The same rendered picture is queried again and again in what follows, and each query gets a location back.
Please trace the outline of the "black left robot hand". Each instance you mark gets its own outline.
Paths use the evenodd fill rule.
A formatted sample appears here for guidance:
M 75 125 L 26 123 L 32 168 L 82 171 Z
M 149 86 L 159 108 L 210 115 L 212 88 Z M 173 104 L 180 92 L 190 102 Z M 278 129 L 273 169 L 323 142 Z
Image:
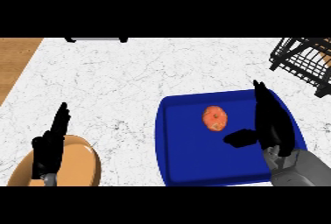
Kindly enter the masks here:
M 63 102 L 56 111 L 50 130 L 31 142 L 34 149 L 31 179 L 43 179 L 48 173 L 59 171 L 69 118 L 68 104 Z

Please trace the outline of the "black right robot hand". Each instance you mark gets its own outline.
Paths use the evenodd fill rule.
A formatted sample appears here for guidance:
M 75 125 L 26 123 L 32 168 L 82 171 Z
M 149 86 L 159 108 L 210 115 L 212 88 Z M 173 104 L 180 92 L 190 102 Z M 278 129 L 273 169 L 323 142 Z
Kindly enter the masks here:
M 239 129 L 223 141 L 235 148 L 260 143 L 261 150 L 279 147 L 278 156 L 288 157 L 295 148 L 295 132 L 289 115 L 263 82 L 252 81 L 255 112 L 254 129 Z

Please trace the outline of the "orange squash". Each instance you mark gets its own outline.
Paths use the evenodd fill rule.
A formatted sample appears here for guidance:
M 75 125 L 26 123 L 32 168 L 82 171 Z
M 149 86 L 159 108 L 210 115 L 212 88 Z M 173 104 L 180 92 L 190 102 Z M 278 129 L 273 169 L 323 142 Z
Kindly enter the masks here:
M 221 131 L 227 124 L 227 115 L 218 106 L 208 106 L 202 112 L 201 120 L 210 131 Z

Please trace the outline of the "blue tray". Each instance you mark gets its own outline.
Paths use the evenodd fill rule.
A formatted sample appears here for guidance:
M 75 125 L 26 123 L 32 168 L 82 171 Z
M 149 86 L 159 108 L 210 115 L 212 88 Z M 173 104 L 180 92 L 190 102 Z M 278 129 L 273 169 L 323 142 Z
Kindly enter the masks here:
M 217 106 L 227 115 L 221 131 L 208 130 L 202 112 Z M 233 148 L 226 135 L 254 128 L 254 91 L 239 90 L 162 98 L 155 119 L 155 154 L 167 186 L 227 186 L 270 179 L 260 145 Z

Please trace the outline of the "tan wooden bowl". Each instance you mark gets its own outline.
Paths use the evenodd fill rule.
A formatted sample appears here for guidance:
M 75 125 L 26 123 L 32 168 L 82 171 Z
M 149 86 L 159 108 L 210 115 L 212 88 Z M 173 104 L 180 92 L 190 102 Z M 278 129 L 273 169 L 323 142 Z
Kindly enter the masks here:
M 7 186 L 41 186 L 41 179 L 31 179 L 34 152 L 29 151 L 14 168 Z M 100 180 L 99 155 L 87 140 L 65 135 L 62 165 L 56 174 L 57 186 L 97 186 Z

